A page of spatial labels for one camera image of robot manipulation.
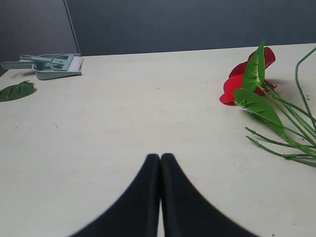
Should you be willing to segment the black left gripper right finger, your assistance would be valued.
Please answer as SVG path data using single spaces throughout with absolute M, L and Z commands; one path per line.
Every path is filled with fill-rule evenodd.
M 255 237 L 225 216 L 189 181 L 175 156 L 161 156 L 162 214 L 166 237 Z

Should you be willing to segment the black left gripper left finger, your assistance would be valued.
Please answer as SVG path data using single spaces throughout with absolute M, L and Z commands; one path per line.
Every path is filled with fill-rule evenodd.
M 146 156 L 124 193 L 74 237 L 156 237 L 160 205 L 160 158 Z

